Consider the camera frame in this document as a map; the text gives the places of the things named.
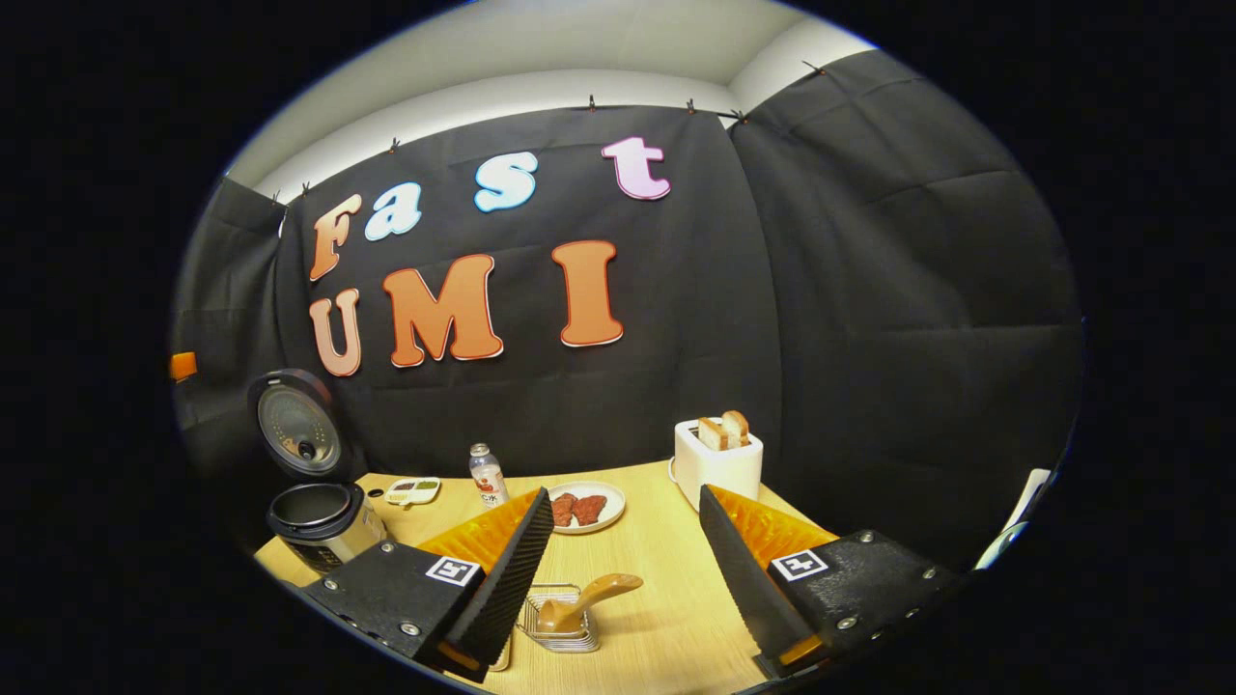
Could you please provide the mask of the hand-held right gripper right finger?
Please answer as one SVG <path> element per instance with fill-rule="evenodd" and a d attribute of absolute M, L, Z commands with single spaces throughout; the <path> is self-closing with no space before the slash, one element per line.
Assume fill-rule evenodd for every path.
<path fill-rule="evenodd" d="M 719 486 L 700 488 L 698 512 L 758 660 L 772 676 L 857 662 L 962 582 L 878 532 L 838 537 Z"/>

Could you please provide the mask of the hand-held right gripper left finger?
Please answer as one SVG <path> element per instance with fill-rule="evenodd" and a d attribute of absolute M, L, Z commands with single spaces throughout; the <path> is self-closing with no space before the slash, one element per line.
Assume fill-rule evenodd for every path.
<path fill-rule="evenodd" d="M 539 487 L 418 547 L 379 542 L 304 596 L 407 662 L 483 681 L 551 534 L 550 493 Z"/>

